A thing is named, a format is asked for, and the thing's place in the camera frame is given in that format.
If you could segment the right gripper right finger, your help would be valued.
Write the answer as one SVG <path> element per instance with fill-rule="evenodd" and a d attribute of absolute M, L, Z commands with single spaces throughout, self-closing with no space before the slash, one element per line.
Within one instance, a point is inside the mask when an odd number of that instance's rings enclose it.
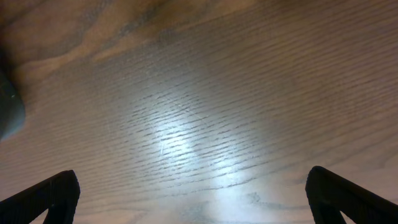
<path fill-rule="evenodd" d="M 305 191 L 316 224 L 397 223 L 397 205 L 325 169 L 313 167 Z"/>

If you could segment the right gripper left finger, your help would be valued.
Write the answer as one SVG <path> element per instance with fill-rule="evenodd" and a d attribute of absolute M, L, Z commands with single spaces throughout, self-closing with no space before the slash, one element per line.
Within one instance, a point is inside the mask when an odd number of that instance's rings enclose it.
<path fill-rule="evenodd" d="M 1 201 L 1 223 L 30 223 L 47 212 L 44 224 L 72 224 L 80 186 L 65 170 Z"/>

